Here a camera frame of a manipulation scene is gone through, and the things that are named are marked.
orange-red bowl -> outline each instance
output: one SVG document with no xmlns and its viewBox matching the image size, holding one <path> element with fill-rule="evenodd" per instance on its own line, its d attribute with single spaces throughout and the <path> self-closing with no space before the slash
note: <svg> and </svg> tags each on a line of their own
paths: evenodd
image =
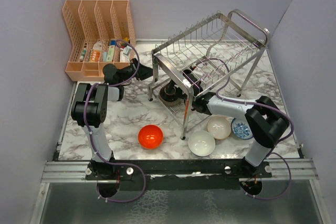
<svg viewBox="0 0 336 224">
<path fill-rule="evenodd" d="M 138 140 L 142 147 L 154 149 L 162 143 L 163 132 L 156 125 L 146 125 L 139 131 Z"/>
</svg>

blue patterned bowl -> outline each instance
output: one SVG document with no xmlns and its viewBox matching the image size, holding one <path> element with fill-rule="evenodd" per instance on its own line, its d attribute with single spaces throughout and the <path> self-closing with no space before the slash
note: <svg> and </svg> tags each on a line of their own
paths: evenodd
<svg viewBox="0 0 336 224">
<path fill-rule="evenodd" d="M 248 140 L 253 137 L 252 131 L 246 121 L 234 118 L 231 122 L 231 129 L 240 139 Z"/>
</svg>

dish rack handle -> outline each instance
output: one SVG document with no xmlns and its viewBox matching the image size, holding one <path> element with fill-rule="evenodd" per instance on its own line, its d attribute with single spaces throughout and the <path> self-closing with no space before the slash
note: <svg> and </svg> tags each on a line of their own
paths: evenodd
<svg viewBox="0 0 336 224">
<path fill-rule="evenodd" d="M 239 17 L 241 17 L 243 20 L 245 20 L 246 22 L 250 23 L 252 26 L 254 26 L 255 28 L 257 28 L 259 31 L 261 31 L 266 39 L 265 39 L 265 43 L 264 46 L 266 47 L 267 44 L 269 43 L 270 40 L 270 34 L 269 34 L 269 30 L 264 27 L 263 25 L 261 25 L 260 23 L 258 23 L 257 21 L 255 21 L 253 18 L 251 18 L 250 16 L 248 16 L 246 13 L 242 12 L 239 9 L 234 9 L 231 12 L 229 12 L 229 14 L 227 15 L 227 17 L 229 19 L 232 19 L 232 14 L 235 13 L 237 14 Z"/>
</svg>

beige bowl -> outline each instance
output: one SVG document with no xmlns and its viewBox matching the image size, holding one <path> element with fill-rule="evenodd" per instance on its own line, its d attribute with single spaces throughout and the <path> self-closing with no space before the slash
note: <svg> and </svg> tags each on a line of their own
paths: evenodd
<svg viewBox="0 0 336 224">
<path fill-rule="evenodd" d="M 215 139 L 222 140 L 230 135 L 231 125 L 224 116 L 216 115 L 208 121 L 207 130 Z"/>
</svg>

marble table surface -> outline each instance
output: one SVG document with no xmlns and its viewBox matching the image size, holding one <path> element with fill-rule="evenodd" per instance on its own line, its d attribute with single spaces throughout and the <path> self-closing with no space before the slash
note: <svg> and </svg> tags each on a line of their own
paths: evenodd
<svg viewBox="0 0 336 224">
<path fill-rule="evenodd" d="M 151 50 L 154 44 L 140 44 L 136 49 L 140 55 L 141 63 L 151 67 Z M 252 62 L 232 75 L 233 79 L 242 84 Z M 147 86 L 152 78 L 142 82 L 133 79 L 125 87 L 124 98 L 120 102 L 108 102 L 107 118 L 104 122 L 107 140 L 116 159 L 197 159 L 189 147 L 188 136 L 199 129 L 206 129 L 207 120 L 187 133 L 186 140 L 181 140 L 181 126 L 173 119 L 156 98 L 148 100 Z M 223 94 L 236 97 L 237 90 L 229 84 Z M 258 99 L 261 95 L 269 96 L 282 111 L 284 104 L 281 99 L 278 85 L 268 55 L 265 52 L 258 63 L 253 75 L 244 88 L 240 98 Z M 192 112 L 195 122 L 204 117 Z M 139 130 L 147 124 L 158 125 L 163 133 L 163 143 L 154 150 L 141 147 L 138 142 Z M 241 140 L 233 133 L 224 139 L 216 140 L 216 148 L 211 155 L 202 158 L 242 158 L 247 153 L 253 139 Z M 293 136 L 279 143 L 275 152 L 286 158 L 299 157 L 297 144 Z M 80 161 L 91 159 L 91 149 L 81 127 L 68 116 L 64 138 L 61 145 L 59 160 Z"/>
</svg>

